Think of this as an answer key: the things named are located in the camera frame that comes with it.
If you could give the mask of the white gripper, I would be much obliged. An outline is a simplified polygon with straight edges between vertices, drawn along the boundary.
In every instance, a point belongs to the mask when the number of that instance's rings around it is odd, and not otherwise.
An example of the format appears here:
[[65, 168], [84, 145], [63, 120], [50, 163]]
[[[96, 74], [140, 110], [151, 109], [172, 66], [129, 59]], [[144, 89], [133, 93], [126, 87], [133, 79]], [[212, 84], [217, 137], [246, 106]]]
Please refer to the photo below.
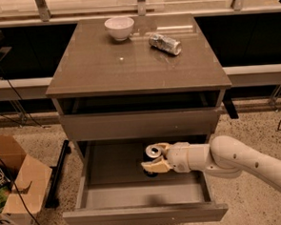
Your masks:
[[146, 172], [165, 174], [173, 169], [176, 173], [188, 173], [190, 169], [188, 151], [190, 144], [187, 142], [175, 143], [173, 145], [157, 143], [156, 149], [164, 157], [158, 157], [150, 162], [142, 162], [141, 165]]

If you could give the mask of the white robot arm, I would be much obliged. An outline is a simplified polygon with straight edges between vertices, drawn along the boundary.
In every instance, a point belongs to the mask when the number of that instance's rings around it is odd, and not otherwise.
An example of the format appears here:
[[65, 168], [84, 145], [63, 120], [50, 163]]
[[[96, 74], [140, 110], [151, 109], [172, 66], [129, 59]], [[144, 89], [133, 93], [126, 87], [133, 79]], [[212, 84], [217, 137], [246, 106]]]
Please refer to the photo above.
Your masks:
[[201, 171], [229, 179], [245, 171], [281, 193], [281, 160], [260, 153], [228, 135], [216, 136], [210, 144], [151, 144], [145, 153], [151, 160], [141, 165], [148, 173]]

